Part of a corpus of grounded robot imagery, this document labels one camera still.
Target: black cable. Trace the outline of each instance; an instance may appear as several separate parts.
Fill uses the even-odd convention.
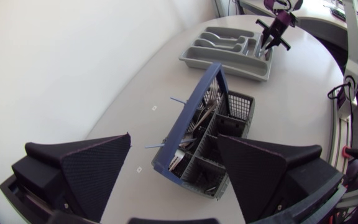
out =
[[[348,86],[349,89],[350,89],[351,84],[350,84],[350,83],[346,83],[346,84],[342,84],[342,85],[339,85],[339,86],[333,88],[331,91],[328,92],[328,94],[327,94],[328,98],[329,98],[330,100],[338,99],[339,96],[333,96],[333,95],[334,95],[334,92],[335,92],[337,89],[342,88],[342,87],[345,87],[345,86]]]
[[[236,3],[236,0],[231,0],[233,3],[234,3],[234,5],[236,6],[236,15],[237,15],[237,3]]]
[[[349,97],[351,97],[351,88],[349,85],[349,88],[347,89],[347,92],[349,93]],[[353,146],[353,106],[352,106],[352,101],[349,100],[350,104],[351,104],[351,142],[350,142],[350,147]]]
[[[336,90],[338,90],[339,88],[343,88],[345,86],[348,86],[349,88],[347,89],[347,93],[349,94],[349,97],[351,97],[351,84],[350,83],[346,83],[346,84],[342,84],[342,85],[339,85],[335,88],[333,88],[330,92],[328,92],[327,96],[330,100],[333,100],[333,99],[338,99],[339,98],[339,95],[338,96],[334,96],[334,92]],[[350,147],[352,147],[353,145],[353,106],[352,106],[352,101],[349,99],[349,103],[350,103],[350,107],[351,107],[351,140],[350,140]]]

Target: desk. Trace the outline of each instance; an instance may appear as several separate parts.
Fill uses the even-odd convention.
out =
[[[221,223],[244,223],[231,185],[219,201],[190,192],[153,170],[157,152],[144,146],[160,143],[183,109],[170,96],[186,100],[204,74],[178,56],[207,26],[260,32],[261,16],[230,16],[204,22],[169,40],[128,83],[90,132],[88,139],[129,132],[132,147],[114,186],[102,223],[125,223],[130,217],[184,220],[216,217]],[[314,37],[300,28],[284,38],[291,50],[276,47],[268,82],[226,75],[230,90],[255,98],[249,139],[296,146],[319,144],[329,150],[331,101],[327,92],[342,83],[337,63]]]
[[[240,0],[240,5],[258,15],[274,17],[264,6],[263,0]],[[299,19],[298,26],[313,36],[347,50],[346,22],[334,17],[329,8],[324,6],[330,6],[330,3],[322,0],[303,0],[301,8],[293,12]]]

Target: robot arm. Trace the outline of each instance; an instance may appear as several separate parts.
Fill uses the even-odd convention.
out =
[[[262,32],[262,50],[267,50],[280,44],[283,44],[287,50],[291,48],[281,36],[288,26],[295,26],[296,17],[291,12],[298,10],[302,3],[303,0],[264,0],[265,7],[272,11],[276,15],[276,18],[270,27],[259,19],[256,22],[264,28]],[[267,43],[270,36],[272,36],[273,39]]]

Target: white table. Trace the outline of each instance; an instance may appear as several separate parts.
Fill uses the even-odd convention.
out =
[[[263,0],[241,0],[241,5],[258,15],[275,17],[266,9]],[[334,17],[329,8],[324,6],[334,5],[322,0],[303,0],[301,8],[293,12],[300,21],[298,26],[316,37],[347,49],[346,22]]]
[[[182,51],[207,26],[261,32],[261,27],[255,24],[258,18],[268,24],[273,21],[260,16],[223,17],[172,38],[107,109],[88,139],[129,132],[132,147],[102,223],[125,223],[130,217],[166,220],[215,217],[221,223],[244,223],[231,185],[220,201],[190,192],[154,171],[150,163],[158,149],[144,146],[159,143],[180,114],[183,105],[169,97],[187,99],[204,74],[204,70],[188,68],[179,61]],[[319,144],[325,159],[331,130],[327,92],[342,83],[341,71],[325,47],[307,32],[288,29],[284,38],[292,48],[288,52],[282,46],[275,48],[268,82],[227,75],[228,87],[255,98],[249,139],[297,146]],[[140,173],[136,171],[138,167],[142,168]]]

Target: cutlery basket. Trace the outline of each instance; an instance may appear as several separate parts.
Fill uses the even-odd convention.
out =
[[[205,113],[208,102],[217,105],[193,131],[193,141],[179,146],[185,133],[190,133]],[[204,195],[220,199],[229,184],[216,138],[219,134],[246,138],[254,113],[254,99],[227,89],[220,63],[213,63],[183,107],[165,145],[158,150],[152,165],[154,169],[176,184]],[[179,164],[168,167],[176,150],[185,155]]]

